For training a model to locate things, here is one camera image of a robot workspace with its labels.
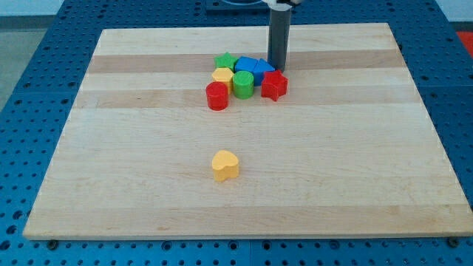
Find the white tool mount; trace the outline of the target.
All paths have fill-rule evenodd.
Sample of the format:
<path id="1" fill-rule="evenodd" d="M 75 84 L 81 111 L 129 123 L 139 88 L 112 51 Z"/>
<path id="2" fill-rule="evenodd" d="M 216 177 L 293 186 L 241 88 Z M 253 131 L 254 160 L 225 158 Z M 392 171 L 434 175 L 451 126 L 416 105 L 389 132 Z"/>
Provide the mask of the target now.
<path id="1" fill-rule="evenodd" d="M 290 10 L 300 5 L 303 0 L 262 0 L 272 10 Z"/>

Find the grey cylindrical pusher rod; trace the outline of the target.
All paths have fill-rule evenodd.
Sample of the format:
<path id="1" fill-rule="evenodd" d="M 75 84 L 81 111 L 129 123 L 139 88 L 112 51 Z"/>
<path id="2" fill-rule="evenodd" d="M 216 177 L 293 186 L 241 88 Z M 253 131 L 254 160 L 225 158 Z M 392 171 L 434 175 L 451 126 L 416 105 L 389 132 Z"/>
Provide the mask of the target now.
<path id="1" fill-rule="evenodd" d="M 290 32 L 291 7 L 271 8 L 268 32 L 268 63 L 281 72 L 285 71 Z"/>

